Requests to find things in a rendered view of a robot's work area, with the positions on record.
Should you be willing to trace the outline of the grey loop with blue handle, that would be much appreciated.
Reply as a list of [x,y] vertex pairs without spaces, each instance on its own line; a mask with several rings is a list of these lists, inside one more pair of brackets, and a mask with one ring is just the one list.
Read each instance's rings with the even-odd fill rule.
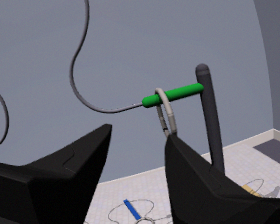
[[[152,218],[149,217],[140,217],[139,214],[137,214],[137,212],[135,212],[135,209],[132,208],[131,206],[131,202],[129,202],[129,200],[124,200],[125,205],[128,206],[129,210],[131,210],[133,217],[136,218],[135,224],[137,224],[137,221],[141,221],[141,220],[149,220],[152,221]],[[152,224],[155,224],[155,221],[152,221]]]

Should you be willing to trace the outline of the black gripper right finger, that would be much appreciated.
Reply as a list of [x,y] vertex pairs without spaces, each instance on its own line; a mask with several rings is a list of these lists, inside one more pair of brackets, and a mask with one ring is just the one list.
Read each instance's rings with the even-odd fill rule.
[[246,192],[176,135],[164,169],[173,224],[280,224],[280,197]]

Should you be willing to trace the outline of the orange handle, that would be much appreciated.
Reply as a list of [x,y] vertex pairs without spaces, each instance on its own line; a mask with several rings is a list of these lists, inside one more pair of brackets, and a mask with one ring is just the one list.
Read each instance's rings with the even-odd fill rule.
[[[176,135],[176,132],[177,132],[176,119],[175,119],[175,115],[173,115],[173,109],[171,107],[171,103],[169,103],[168,96],[165,95],[165,92],[164,92],[163,88],[156,88],[155,89],[155,95],[156,95],[156,93],[159,93],[159,95],[161,97],[161,100],[163,100],[165,111],[167,111],[167,115],[168,115],[169,125],[171,125],[172,135]],[[171,133],[169,133],[167,123],[165,123],[165,119],[164,119],[164,115],[163,115],[163,109],[161,109],[161,104],[156,105],[156,108],[157,108],[157,113],[159,113],[159,119],[160,119],[161,127],[163,127],[163,131],[165,133],[165,136],[167,136],[167,139],[168,139],[168,136],[171,135]],[[176,135],[176,137],[177,137],[177,135]]]

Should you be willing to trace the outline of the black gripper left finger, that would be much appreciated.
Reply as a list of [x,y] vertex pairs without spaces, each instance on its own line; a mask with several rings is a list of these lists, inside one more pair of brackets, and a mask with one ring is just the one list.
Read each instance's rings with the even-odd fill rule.
[[19,224],[84,224],[111,132],[112,125],[103,124],[30,164],[0,163],[0,217]]

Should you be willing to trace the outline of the tan rectangular block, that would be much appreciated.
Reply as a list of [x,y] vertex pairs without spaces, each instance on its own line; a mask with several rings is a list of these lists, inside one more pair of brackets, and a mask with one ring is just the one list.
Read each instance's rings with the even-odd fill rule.
[[241,185],[241,188],[246,189],[246,192],[254,194],[254,196],[261,197],[260,194],[254,192],[253,189],[250,189],[248,185]]

